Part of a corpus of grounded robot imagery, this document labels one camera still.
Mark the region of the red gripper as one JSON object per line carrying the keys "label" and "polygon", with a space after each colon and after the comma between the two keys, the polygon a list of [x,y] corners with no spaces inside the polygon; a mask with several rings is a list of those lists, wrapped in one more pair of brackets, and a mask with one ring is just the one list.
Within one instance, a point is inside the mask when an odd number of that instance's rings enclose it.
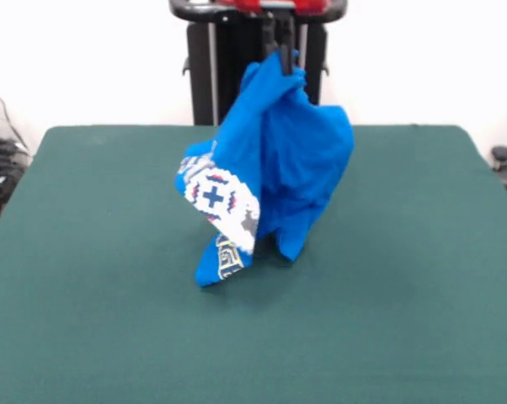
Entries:
{"label": "red gripper", "polygon": [[[290,76],[295,64],[295,22],[293,12],[322,13],[326,9],[323,0],[236,0],[232,5],[244,12],[283,9],[278,12],[280,24],[280,63],[282,74]],[[268,11],[264,16],[264,52],[272,53],[277,48],[275,40],[275,17]]]}

